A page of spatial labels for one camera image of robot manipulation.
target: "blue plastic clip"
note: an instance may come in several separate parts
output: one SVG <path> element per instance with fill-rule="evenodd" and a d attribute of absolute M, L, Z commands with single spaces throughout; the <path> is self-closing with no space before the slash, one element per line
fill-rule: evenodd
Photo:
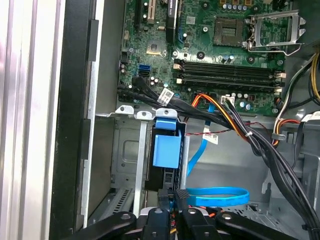
<path fill-rule="evenodd" d="M 158 117 L 155 122 L 156 129 L 176 131 L 177 120 L 175 118 Z M 179 167 L 182 135 L 178 130 L 178 136 L 155 135 L 153 166 L 177 169 Z"/>

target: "cpu socket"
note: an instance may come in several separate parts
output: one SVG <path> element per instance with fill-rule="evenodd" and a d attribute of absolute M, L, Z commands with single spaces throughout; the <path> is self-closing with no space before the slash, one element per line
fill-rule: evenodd
<path fill-rule="evenodd" d="M 242 46 L 243 20 L 217 17 L 215 20 L 213 43 L 223 46 Z"/>

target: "pcie slot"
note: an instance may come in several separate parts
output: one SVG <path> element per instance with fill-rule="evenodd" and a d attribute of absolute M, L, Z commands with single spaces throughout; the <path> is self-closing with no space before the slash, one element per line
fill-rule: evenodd
<path fill-rule="evenodd" d="M 282 84 L 276 81 L 254 82 L 244 79 L 213 78 L 208 76 L 195 76 L 180 74 L 176 76 L 176 83 L 185 86 L 211 87 L 227 90 L 245 90 L 248 92 L 273 93 L 275 89 L 281 88 Z"/>
<path fill-rule="evenodd" d="M 155 24 L 155 14 L 156 14 L 156 0 L 149 0 L 148 9 L 148 24 Z"/>
<path fill-rule="evenodd" d="M 175 69 L 181 73 L 200 76 L 220 76 L 256 80 L 270 80 L 275 78 L 275 72 L 268 68 L 188 62 L 183 60 L 179 60 L 178 66 L 175 64 Z"/>
<path fill-rule="evenodd" d="M 142 18 L 142 0 L 135 1 L 134 28 L 139 30 Z"/>

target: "ram slot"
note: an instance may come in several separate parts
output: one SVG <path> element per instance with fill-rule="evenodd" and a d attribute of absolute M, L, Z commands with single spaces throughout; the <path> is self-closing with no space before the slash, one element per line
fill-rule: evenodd
<path fill-rule="evenodd" d="M 199 76 L 219 76 L 240 79 L 272 80 L 275 71 L 268 68 L 222 65 L 179 60 L 179 72 Z"/>
<path fill-rule="evenodd" d="M 209 87 L 226 90 L 244 90 L 247 92 L 273 93 L 276 89 L 282 87 L 281 82 L 265 80 L 252 81 L 244 79 L 228 79 L 209 76 L 196 76 L 179 74 L 176 75 L 176 83 L 185 86 Z"/>

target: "white label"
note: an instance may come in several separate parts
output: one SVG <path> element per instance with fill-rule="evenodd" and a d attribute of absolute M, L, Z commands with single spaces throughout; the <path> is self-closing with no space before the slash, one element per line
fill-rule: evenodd
<path fill-rule="evenodd" d="M 186 17 L 186 24 L 195 25 L 196 24 L 196 18 L 194 16 L 187 16 Z"/>
<path fill-rule="evenodd" d="M 203 132 L 207 133 L 207 134 L 203 134 L 203 136 L 202 136 L 202 138 L 204 140 L 207 140 L 208 142 L 210 142 L 212 144 L 218 145 L 218 135 L 216 135 L 214 133 L 210 133 L 210 129 L 207 126 L 204 127 Z"/>
<path fill-rule="evenodd" d="M 157 102 L 162 104 L 163 106 L 167 106 L 174 94 L 175 93 L 173 91 L 170 91 L 168 88 L 165 87 L 162 90 L 162 93 L 160 94 Z"/>
<path fill-rule="evenodd" d="M 308 122 L 311 117 L 312 117 L 312 114 L 305 115 L 304 118 L 302 118 L 301 122 Z"/>
<path fill-rule="evenodd" d="M 319 120 L 320 119 L 320 111 L 315 111 L 309 120 Z"/>

